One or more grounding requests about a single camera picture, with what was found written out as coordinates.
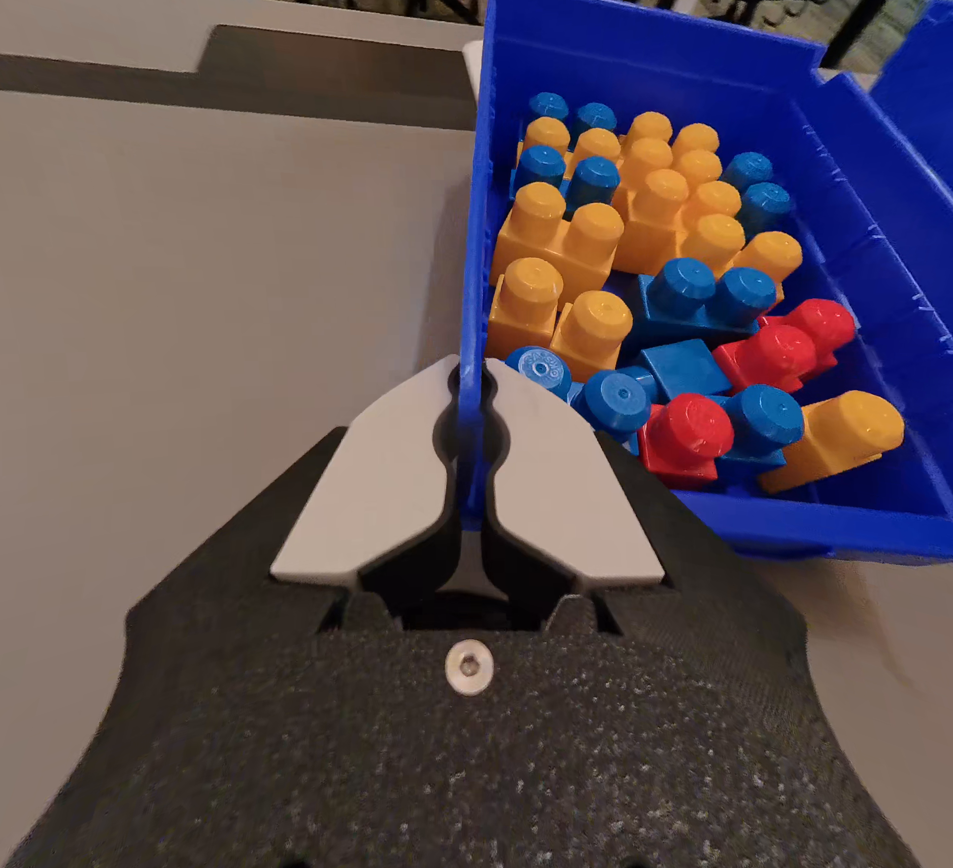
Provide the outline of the pile of colourful toy blocks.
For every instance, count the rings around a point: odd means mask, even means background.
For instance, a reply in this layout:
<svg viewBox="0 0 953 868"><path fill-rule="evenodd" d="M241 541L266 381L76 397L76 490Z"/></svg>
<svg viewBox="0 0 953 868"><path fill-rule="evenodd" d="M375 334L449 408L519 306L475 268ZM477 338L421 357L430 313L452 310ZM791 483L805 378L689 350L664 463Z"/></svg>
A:
<svg viewBox="0 0 953 868"><path fill-rule="evenodd" d="M850 389L796 396L857 336L829 298L784 313L804 260L769 159L720 136L531 98L483 278L483 353L623 445L666 485L779 495L899 448L903 418Z"/></svg>

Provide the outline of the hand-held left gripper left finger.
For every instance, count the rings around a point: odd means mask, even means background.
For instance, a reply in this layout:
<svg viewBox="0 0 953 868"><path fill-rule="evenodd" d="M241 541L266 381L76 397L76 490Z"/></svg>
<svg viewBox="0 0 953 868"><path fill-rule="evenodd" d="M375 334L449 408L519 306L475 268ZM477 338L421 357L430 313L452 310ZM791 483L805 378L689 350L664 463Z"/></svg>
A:
<svg viewBox="0 0 953 868"><path fill-rule="evenodd" d="M414 607L456 572L461 551L448 355L364 409L344 431L270 567L271 577Z"/></svg>

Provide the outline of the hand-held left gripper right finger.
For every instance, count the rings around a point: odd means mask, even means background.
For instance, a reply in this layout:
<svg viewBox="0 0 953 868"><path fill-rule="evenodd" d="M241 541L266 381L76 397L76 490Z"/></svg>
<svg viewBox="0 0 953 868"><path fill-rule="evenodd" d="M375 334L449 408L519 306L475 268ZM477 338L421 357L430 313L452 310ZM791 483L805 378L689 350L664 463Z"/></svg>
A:
<svg viewBox="0 0 953 868"><path fill-rule="evenodd" d="M495 588L543 622L569 595L655 587L664 568L599 437L565 401L489 359L482 564Z"/></svg>

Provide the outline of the blue plastic bin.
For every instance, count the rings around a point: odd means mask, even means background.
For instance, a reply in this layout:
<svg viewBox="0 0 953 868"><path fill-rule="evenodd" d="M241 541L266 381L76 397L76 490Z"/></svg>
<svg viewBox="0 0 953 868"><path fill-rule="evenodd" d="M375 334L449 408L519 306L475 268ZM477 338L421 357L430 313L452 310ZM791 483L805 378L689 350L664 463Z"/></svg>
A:
<svg viewBox="0 0 953 868"><path fill-rule="evenodd" d="M951 157L952 0L929 0L869 93L924 159Z"/></svg>
<svg viewBox="0 0 953 868"><path fill-rule="evenodd" d="M464 520L483 509L480 370L495 235L529 101L609 106L624 128L646 111L707 123L723 159L770 159L793 199L803 265L788 305L844 303L859 326L804 403L851 389L899 409L902 445L786 496L677 492L739 552L950 563L951 174L936 172L849 75L818 74L803 40L618 0L488 0L462 292L459 431Z"/></svg>

